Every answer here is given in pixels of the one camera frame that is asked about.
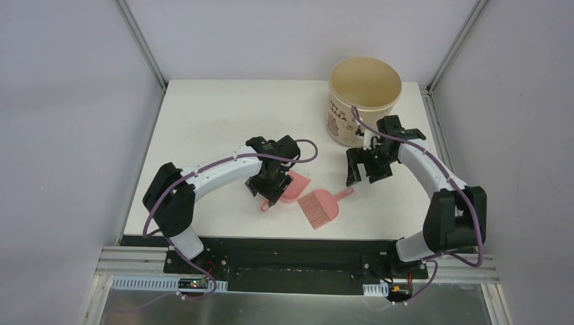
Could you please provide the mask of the pink hand brush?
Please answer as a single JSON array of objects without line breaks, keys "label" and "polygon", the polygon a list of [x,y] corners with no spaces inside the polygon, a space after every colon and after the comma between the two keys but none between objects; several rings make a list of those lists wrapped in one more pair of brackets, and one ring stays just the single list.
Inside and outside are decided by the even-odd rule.
[{"label": "pink hand brush", "polygon": [[332,194],[323,189],[313,190],[297,200],[302,212],[314,230],[334,221],[339,214],[338,203],[354,193],[353,188]]}]

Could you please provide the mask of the pink dustpan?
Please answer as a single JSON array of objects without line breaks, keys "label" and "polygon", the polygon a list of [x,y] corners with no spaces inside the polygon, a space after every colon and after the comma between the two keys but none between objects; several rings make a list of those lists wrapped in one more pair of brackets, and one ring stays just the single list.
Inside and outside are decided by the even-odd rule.
[{"label": "pink dustpan", "polygon": [[292,182],[280,196],[280,202],[287,204],[297,201],[311,183],[310,178],[296,171],[291,170],[288,175],[292,177]]}]

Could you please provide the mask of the beige paper bucket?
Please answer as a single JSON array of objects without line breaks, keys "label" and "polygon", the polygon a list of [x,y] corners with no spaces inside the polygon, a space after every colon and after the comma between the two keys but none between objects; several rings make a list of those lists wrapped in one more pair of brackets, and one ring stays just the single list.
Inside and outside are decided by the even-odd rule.
[{"label": "beige paper bucket", "polygon": [[398,72],[382,60],[355,56],[340,61],[328,79],[326,127],[330,136],[347,147],[363,145],[356,132],[351,108],[356,107],[362,121],[375,128],[389,115],[402,93]]}]

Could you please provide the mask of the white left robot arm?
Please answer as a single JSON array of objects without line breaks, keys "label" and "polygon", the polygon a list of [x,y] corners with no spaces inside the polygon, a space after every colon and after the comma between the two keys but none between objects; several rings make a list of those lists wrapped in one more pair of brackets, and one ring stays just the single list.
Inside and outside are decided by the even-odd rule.
[{"label": "white left robot arm", "polygon": [[198,274],[206,267],[206,255],[192,227],[194,205],[244,179],[252,196],[260,195],[272,206],[294,181],[288,172],[300,155],[297,142],[285,135],[278,141],[253,137],[231,156],[206,165],[183,169],[168,162],[157,170],[142,203],[162,235],[181,252],[182,267]]}]

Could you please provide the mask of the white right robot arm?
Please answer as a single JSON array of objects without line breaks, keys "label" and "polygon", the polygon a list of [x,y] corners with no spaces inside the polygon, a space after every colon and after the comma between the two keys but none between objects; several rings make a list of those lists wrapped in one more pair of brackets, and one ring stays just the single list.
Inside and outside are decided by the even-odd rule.
[{"label": "white right robot arm", "polygon": [[422,229],[396,241],[393,254],[384,259],[387,274],[399,278],[414,261],[461,248],[476,247],[483,254],[486,239],[487,195],[454,175],[431,151],[419,129],[406,129],[396,115],[381,118],[376,128],[357,122],[356,136],[363,144],[346,151],[346,185],[361,181],[363,165],[370,183],[392,176],[391,165],[400,163],[416,178],[430,199]]}]

